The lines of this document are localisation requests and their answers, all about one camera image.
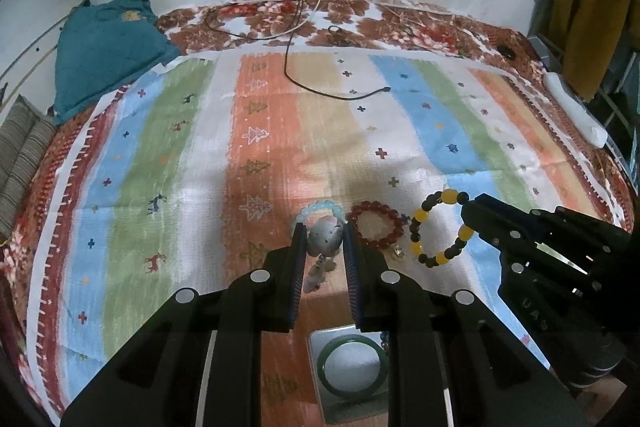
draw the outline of beaded bracelet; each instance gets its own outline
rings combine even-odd
[[[365,239],[362,237],[362,233],[358,228],[358,217],[365,211],[373,212],[382,217],[388,217],[393,221],[394,229],[382,239],[373,241]],[[353,228],[356,229],[358,240],[361,245],[375,248],[377,250],[378,248],[388,248],[390,245],[398,241],[398,238],[404,233],[404,230],[402,229],[402,218],[398,216],[398,211],[391,208],[388,204],[382,204],[379,201],[363,201],[361,204],[354,204],[351,207],[351,212],[347,214],[347,221],[353,223]]]
[[[427,196],[420,208],[415,211],[415,216],[412,217],[411,224],[409,225],[409,232],[411,232],[411,245],[409,248],[413,254],[418,256],[418,261],[426,265],[427,268],[447,264],[451,259],[460,255],[462,249],[466,247],[466,242],[473,237],[474,229],[463,223],[458,230],[458,237],[452,246],[445,251],[437,253],[435,257],[428,257],[427,254],[423,252],[422,245],[420,244],[420,224],[427,220],[429,212],[431,212],[431,209],[438,203],[465,204],[468,200],[469,195],[466,192],[458,192],[453,188],[445,188],[442,192],[438,191]]]

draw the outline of black bead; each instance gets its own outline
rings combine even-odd
[[[426,198],[424,198],[424,201],[421,204],[421,208],[425,212],[429,212],[434,206],[436,206],[438,204],[438,200],[440,199],[441,195],[442,195],[442,192],[440,192],[440,193],[436,192],[435,194],[429,194]]]
[[[502,55],[504,58],[507,58],[509,60],[515,60],[516,58],[516,52],[504,44],[499,44],[497,47],[497,50],[498,50],[498,53]]]
[[[458,204],[465,204],[469,200],[469,195],[466,192],[459,192],[456,201]]]

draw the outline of striped cushion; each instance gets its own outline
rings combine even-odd
[[[0,127],[0,192],[38,115],[18,96]]]
[[[27,135],[0,192],[0,235],[11,237],[18,208],[55,133],[53,120],[45,116]]]

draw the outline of black cable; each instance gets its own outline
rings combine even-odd
[[[296,7],[296,12],[295,12],[295,15],[294,15],[295,22],[292,24],[292,27],[295,27],[300,23],[300,17],[302,17],[303,5],[304,5],[304,0],[298,0],[298,6]],[[344,101],[347,101],[347,102],[350,101],[350,100],[363,100],[364,98],[369,98],[370,96],[372,96],[374,94],[377,94],[379,92],[389,92],[389,91],[391,91],[391,88],[387,86],[387,87],[382,87],[380,89],[372,91],[370,93],[363,94],[361,96],[348,97],[348,96],[338,96],[336,94],[329,94],[327,92],[318,91],[318,90],[312,89],[311,87],[307,87],[307,86],[304,86],[303,84],[300,84],[299,82],[297,82],[296,80],[291,78],[291,76],[287,72],[287,65],[289,64],[289,48],[291,47],[291,41],[293,40],[293,35],[295,35],[295,33],[296,33],[295,31],[292,31],[290,33],[290,35],[289,35],[289,42],[287,42],[287,50],[286,50],[286,52],[284,54],[284,68],[283,68],[284,76],[287,78],[287,80],[289,82],[291,82],[295,86],[298,86],[298,87],[300,87],[302,89],[305,89],[308,92],[312,92],[314,94],[319,94],[320,96],[326,96],[327,98],[332,98],[334,100],[344,100]]]

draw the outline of floral blanket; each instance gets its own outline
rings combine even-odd
[[[295,10],[244,0],[161,17],[197,56],[105,95],[56,136],[0,278],[3,347],[54,422],[175,289],[214,291],[260,266],[317,200],[345,211],[379,200],[408,216],[453,187],[631,227],[620,172],[549,98],[521,35],[427,5],[306,0],[289,73],[343,96],[391,87],[341,102],[283,76],[287,37],[249,39],[286,31]],[[460,225],[453,208],[433,214],[429,254]],[[433,270],[388,259],[425,288],[472,289],[540,356],[497,297],[494,248],[476,238]],[[340,263],[303,298],[294,332],[264,335],[264,425],[320,423],[306,338],[351,322],[345,293]]]

